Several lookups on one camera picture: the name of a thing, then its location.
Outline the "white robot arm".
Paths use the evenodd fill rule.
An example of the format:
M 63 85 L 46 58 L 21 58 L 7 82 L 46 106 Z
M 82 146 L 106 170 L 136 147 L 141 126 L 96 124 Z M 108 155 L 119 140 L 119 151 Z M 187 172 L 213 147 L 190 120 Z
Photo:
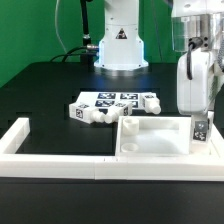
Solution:
M 224 71 L 224 0 L 173 0 L 172 45 L 177 64 L 177 107 L 204 115 Z M 105 0 L 105 34 L 97 68 L 132 71 L 148 66 L 138 34 L 139 0 Z

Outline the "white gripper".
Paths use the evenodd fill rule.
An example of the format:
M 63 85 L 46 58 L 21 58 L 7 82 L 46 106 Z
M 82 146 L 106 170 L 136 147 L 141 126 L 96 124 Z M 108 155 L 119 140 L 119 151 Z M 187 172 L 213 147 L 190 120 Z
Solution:
M 192 79 L 187 77 L 187 55 L 177 65 L 177 107 L 182 115 L 203 115 L 215 98 L 214 57 L 197 49 L 191 53 Z

